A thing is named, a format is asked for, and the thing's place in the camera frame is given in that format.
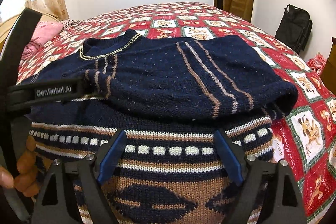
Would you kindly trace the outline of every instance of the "headboard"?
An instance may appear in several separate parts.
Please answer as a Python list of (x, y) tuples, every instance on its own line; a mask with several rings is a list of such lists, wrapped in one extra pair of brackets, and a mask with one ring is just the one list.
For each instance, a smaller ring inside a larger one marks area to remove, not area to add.
[[(2, 51), (2, 47), (5, 43), (7, 35), (9, 34), (9, 31), (13, 27), (13, 25), (14, 25), (14, 23), (17, 20), (18, 17), (19, 17), (19, 14), (7, 19), (6, 21), (4, 21), (0, 24), (0, 52)], [(47, 13), (42, 13), (42, 17), (41, 17), (40, 21), (59, 22), (59, 20), (57, 18), (55, 18), (55, 17), (53, 17), (53, 16), (51, 16)]]

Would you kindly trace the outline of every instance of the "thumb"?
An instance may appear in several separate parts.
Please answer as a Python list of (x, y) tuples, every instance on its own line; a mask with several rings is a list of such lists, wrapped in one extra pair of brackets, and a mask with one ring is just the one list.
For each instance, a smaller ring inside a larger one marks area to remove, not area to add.
[(13, 188), (14, 179), (12, 175), (2, 166), (0, 166), (0, 186), (7, 189)]

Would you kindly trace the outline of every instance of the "backpack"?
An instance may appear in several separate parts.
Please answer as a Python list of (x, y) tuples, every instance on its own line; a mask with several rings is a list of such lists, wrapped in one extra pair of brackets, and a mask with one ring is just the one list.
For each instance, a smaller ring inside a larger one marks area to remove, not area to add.
[(313, 22), (306, 10), (288, 5), (275, 38), (299, 54), (305, 49), (312, 26)]

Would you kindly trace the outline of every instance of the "human hand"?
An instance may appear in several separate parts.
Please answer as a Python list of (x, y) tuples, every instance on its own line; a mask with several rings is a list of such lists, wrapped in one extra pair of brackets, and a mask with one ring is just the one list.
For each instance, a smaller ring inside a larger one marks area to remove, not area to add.
[(16, 188), (26, 197), (36, 195), (40, 185), (36, 181), (37, 167), (35, 166), (36, 155), (34, 153), (36, 144), (32, 136), (26, 141), (26, 151), (17, 161), (16, 167), (19, 175), (13, 179), (12, 175), (3, 167), (0, 167), (0, 185), (6, 188)]

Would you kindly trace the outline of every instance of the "blue gripper pad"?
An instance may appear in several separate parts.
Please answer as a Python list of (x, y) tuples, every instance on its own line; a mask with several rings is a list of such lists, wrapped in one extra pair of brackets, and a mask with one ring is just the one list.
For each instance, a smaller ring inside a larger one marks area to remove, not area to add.
[(222, 163), (224, 164), (225, 170), (229, 178), (237, 186), (241, 186), (245, 179), (243, 177), (242, 165), (241, 165), (245, 162), (245, 161), (242, 162), (241, 159), (241, 157), (244, 158), (245, 156), (244, 151), (239, 145), (232, 143), (228, 137), (224, 138), (222, 134), (226, 133), (225, 132), (221, 133), (219, 130), (217, 130), (214, 134), (214, 145), (216, 147), (217, 154), (219, 155)]
[(100, 163), (99, 176), (97, 178), (97, 181), (100, 183), (100, 185), (102, 185), (105, 181), (109, 180), (112, 177), (114, 170), (127, 144), (126, 132), (122, 130), (121, 132), (116, 132), (115, 134), (117, 133), (119, 134), (114, 142), (114, 138), (110, 140), (110, 142), (113, 142), (113, 144)]

